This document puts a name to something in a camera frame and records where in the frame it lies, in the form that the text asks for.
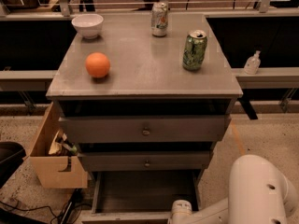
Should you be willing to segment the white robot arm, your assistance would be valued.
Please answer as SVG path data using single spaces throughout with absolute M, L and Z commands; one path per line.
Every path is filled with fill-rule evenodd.
M 270 161 L 244 155 L 232 165 L 227 198 L 198 212 L 177 200 L 168 224 L 287 224 L 297 208 L 292 182 Z

